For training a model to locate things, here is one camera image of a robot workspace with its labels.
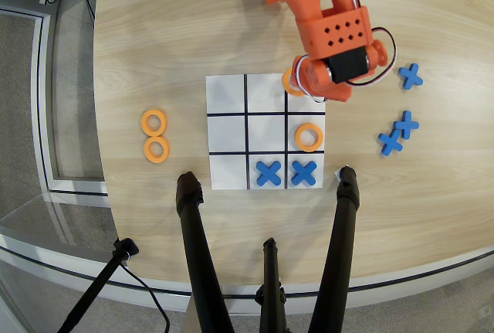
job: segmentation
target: orange 3d-printed part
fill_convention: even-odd
[[[158,143],[163,148],[162,155],[156,155],[151,151],[151,144],[154,142]],[[144,144],[144,153],[149,161],[152,161],[153,163],[161,163],[166,160],[170,154],[170,144],[168,144],[168,141],[161,136],[151,136]]]
[[[266,3],[280,1],[286,2],[293,11],[308,55],[302,66],[297,68],[298,59],[293,63],[289,80],[295,88],[302,86],[313,96],[347,101],[352,91],[347,81],[374,75],[377,65],[385,65],[386,49],[374,41],[367,7],[362,6],[360,0],[332,0],[333,7],[328,9],[321,9],[321,0],[266,0]],[[365,58],[361,49],[365,49]],[[334,57],[340,54],[345,54],[350,64],[358,62],[359,65],[354,68],[336,65],[338,60]],[[328,63],[330,60],[333,60],[332,66]],[[367,73],[362,69],[365,63]],[[333,71],[337,69],[336,74],[331,73],[331,67]],[[296,79],[301,80],[301,84],[297,84]]]
[[[149,127],[148,121],[151,115],[155,115],[160,120],[160,127],[157,130],[153,130],[151,129],[151,127]],[[144,133],[147,136],[159,136],[164,132],[164,130],[167,129],[167,116],[161,110],[157,110],[157,109],[148,110],[142,116],[142,119],[140,120],[140,125],[142,127],[142,131],[144,131]]]
[[[306,94],[302,90],[295,90],[291,86],[290,77],[292,76],[292,68],[288,68],[288,70],[283,74],[283,78],[281,79],[283,83],[283,87],[285,87],[285,91],[290,95],[301,97],[306,96]]]
[[[317,138],[316,142],[312,145],[305,145],[302,142],[302,133],[307,130],[312,130],[316,132]],[[323,130],[320,129],[319,126],[315,125],[314,123],[305,123],[302,124],[295,133],[295,141],[296,144],[299,145],[299,148],[303,151],[306,151],[308,153],[317,150],[322,144],[323,144],[323,139],[324,139],[324,133]]]

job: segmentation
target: hole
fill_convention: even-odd
[[[300,136],[300,140],[302,141],[302,144],[305,145],[314,145],[317,141],[317,132],[314,130],[305,130],[302,132],[302,136]]]
[[[152,114],[147,119],[147,124],[151,130],[156,131],[161,126],[160,118]]]
[[[160,157],[163,155],[163,147],[161,144],[158,144],[157,142],[153,142],[151,144],[151,153],[156,155],[157,157]]]
[[[320,0],[321,11],[333,8],[333,0]]]

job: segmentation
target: black grid line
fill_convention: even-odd
[[[288,188],[288,93],[285,92],[285,189]]]
[[[208,117],[243,117],[244,113],[208,113]],[[326,115],[324,111],[260,111],[247,113],[247,115]]]
[[[303,151],[303,150],[288,150],[288,151],[249,151],[251,155],[276,155],[276,154],[324,154],[324,150]],[[246,155],[246,151],[211,151],[209,155]]]
[[[244,74],[244,115],[245,115],[245,173],[247,175],[247,190],[250,190],[250,161],[249,161],[249,100],[247,99],[247,74]]]

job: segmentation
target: grid square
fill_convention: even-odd
[[[247,74],[249,113],[285,111],[282,76],[282,74]]]
[[[289,151],[299,151],[300,146],[295,141],[295,133],[296,130],[302,124],[305,123],[314,123],[316,126],[319,126],[323,133],[326,134],[325,125],[326,125],[326,116],[325,115],[289,115],[288,116],[288,150]],[[307,131],[302,134],[302,142],[304,144],[313,144],[315,141],[315,136],[311,136],[311,132]],[[324,150],[324,142],[325,137],[323,137],[323,144],[317,150]]]
[[[285,116],[249,115],[249,151],[285,151]]]
[[[275,186],[272,182],[268,181],[263,186],[257,185],[257,178],[261,175],[257,169],[257,162],[261,161],[268,167],[275,161],[281,163],[281,168],[276,173],[281,178],[281,184]],[[268,154],[268,155],[249,155],[249,176],[250,176],[250,189],[251,190],[269,190],[269,189],[284,189],[285,188],[285,155],[284,154]]]
[[[247,189],[247,164],[244,155],[210,155],[213,190]]]
[[[289,112],[326,112],[326,103],[317,103],[308,96],[288,95]]]
[[[294,185],[292,178],[296,174],[296,170],[293,168],[293,162],[298,161],[304,167],[310,162],[314,161],[317,164],[317,168],[312,172],[312,176],[316,179],[314,186],[309,185],[305,180]],[[323,187],[324,181],[324,154],[288,154],[288,189],[320,189]]]
[[[208,117],[209,152],[245,151],[245,117]]]
[[[243,113],[244,75],[207,76],[206,108],[208,113]]]

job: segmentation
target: floor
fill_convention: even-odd
[[[90,0],[93,10],[96,0]],[[93,93],[92,17],[85,0],[60,0],[53,49],[53,130],[60,177],[103,179]]]
[[[91,250],[111,251],[109,209],[46,203],[34,160],[30,115],[33,24],[0,15],[0,226]],[[61,0],[53,57],[53,127],[58,173],[103,178],[93,102],[93,25],[84,0]],[[345,332],[494,332],[494,270],[415,296],[347,310]],[[81,293],[0,262],[0,295],[21,308],[32,331],[55,331]],[[184,315],[170,313],[172,332]],[[259,331],[259,317],[233,318]],[[306,331],[310,315],[287,317]],[[75,331],[163,331],[158,311],[99,298]]]

